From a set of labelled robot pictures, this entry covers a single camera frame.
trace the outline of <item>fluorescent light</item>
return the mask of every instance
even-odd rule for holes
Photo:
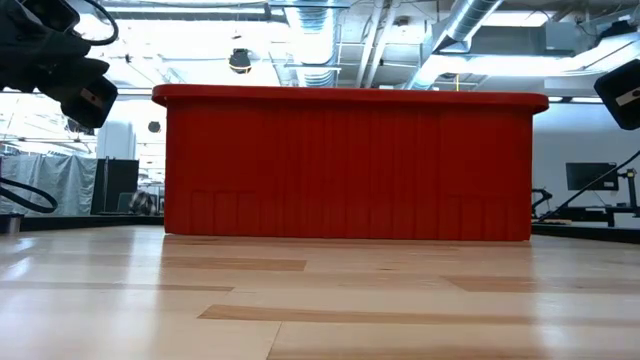
[[[571,99],[572,103],[583,103],[583,104],[602,104],[602,100],[597,97],[574,97]]]
[[[89,35],[90,39],[107,38],[113,32],[111,25],[106,25],[92,14],[80,14],[80,22],[73,29],[79,34]]]
[[[151,96],[151,89],[118,89],[118,95],[148,95],[148,96]]]
[[[243,13],[243,14],[262,14],[264,11],[260,8],[242,8],[237,5],[229,5],[229,7],[217,7],[212,6],[209,8],[194,8],[194,7],[178,7],[176,6],[149,6],[149,7],[123,7],[123,6],[107,6],[105,9],[108,12],[125,12],[125,13],[163,13],[163,14],[202,14],[202,13]]]
[[[500,11],[494,12],[482,23],[483,26],[539,27],[546,23],[555,12]]]
[[[469,59],[467,72],[491,76],[554,76],[566,70],[560,60],[542,56],[478,56]]]

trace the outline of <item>ceiling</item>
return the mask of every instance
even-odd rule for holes
[[[349,0],[351,7],[339,16],[338,42],[338,86],[353,87],[363,56],[364,38],[370,31],[370,20],[374,6],[380,0]],[[120,1],[119,4],[147,4],[142,0]],[[420,45],[426,29],[438,20],[446,19],[452,1],[406,0],[396,10],[396,19],[402,18],[402,26],[393,26],[387,38],[373,86],[398,85],[407,81],[416,71],[420,61]],[[161,83],[200,83],[225,85],[296,86],[295,70],[292,69],[294,45],[287,24],[266,21],[215,21],[194,17],[189,19],[185,11],[195,15],[211,9],[191,8],[202,2],[163,1],[169,15],[158,20],[119,19],[121,33],[117,43],[108,47],[94,48],[91,56],[107,60],[111,64],[108,77],[120,88],[151,88]],[[486,26],[541,26],[557,11],[575,6],[562,21],[573,22],[576,18],[595,19],[609,13],[634,9],[638,0],[606,1],[592,0],[580,5],[580,1],[506,0],[500,9],[486,22]],[[111,7],[121,10],[122,7]],[[378,26],[378,38],[386,20]],[[78,27],[85,36],[99,38],[108,36],[110,28],[95,17],[83,16]],[[230,71],[227,59],[233,48],[246,47],[252,51],[253,70],[248,75],[237,75]],[[544,78],[527,78],[517,74],[509,78],[490,78],[483,74],[460,74],[456,78],[439,78],[434,88],[440,90],[467,91],[526,91],[544,89]]]

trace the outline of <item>light wood plank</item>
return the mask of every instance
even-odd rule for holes
[[[548,237],[24,233],[0,237],[0,359],[635,360],[638,259]]]

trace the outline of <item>silver duct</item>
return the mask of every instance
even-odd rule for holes
[[[323,69],[321,66],[335,65],[338,61],[336,43],[339,12],[340,9],[321,7],[285,9],[295,37],[294,57],[302,64],[310,66],[297,70],[300,86],[336,86],[337,72]]]
[[[500,4],[502,0],[457,0],[451,7],[445,33],[457,42],[470,40]]]
[[[369,73],[367,74],[367,81],[364,83],[365,88],[370,88],[373,84],[373,79],[376,76],[376,71],[378,71],[378,65],[380,64],[380,59],[382,59],[382,55],[384,54],[384,49],[387,46],[387,41],[389,39],[389,34],[391,33],[391,28],[393,27],[393,22],[396,19],[396,10],[402,5],[400,0],[391,0],[391,4],[389,4],[389,11],[387,12],[387,21],[384,24],[384,29],[382,29],[382,35],[380,35],[380,39],[378,40],[378,46],[376,46],[376,51],[373,53],[373,61],[371,62],[371,68],[369,69]]]
[[[358,67],[358,73],[356,75],[356,88],[360,88],[362,85],[362,79],[364,78],[364,72],[367,70],[367,64],[369,63],[369,56],[371,50],[373,50],[373,43],[376,40],[378,33],[378,25],[380,24],[380,18],[382,17],[382,10],[384,8],[385,0],[373,2],[373,13],[371,14],[371,27],[369,28],[369,35],[364,42],[364,48],[362,49],[362,57],[360,58],[360,66]]]
[[[442,50],[457,43],[467,43],[464,48],[468,50],[469,42],[480,29],[484,20],[502,4],[503,0],[456,0],[451,7],[451,15],[446,21],[444,30],[439,34],[432,34],[425,43],[427,56],[433,52]],[[405,89],[428,90],[435,80],[442,74],[437,66],[437,61],[428,57],[420,69],[405,85]]]

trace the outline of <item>red plastic bin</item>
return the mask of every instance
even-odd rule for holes
[[[165,229],[523,241],[537,94],[161,85]]]

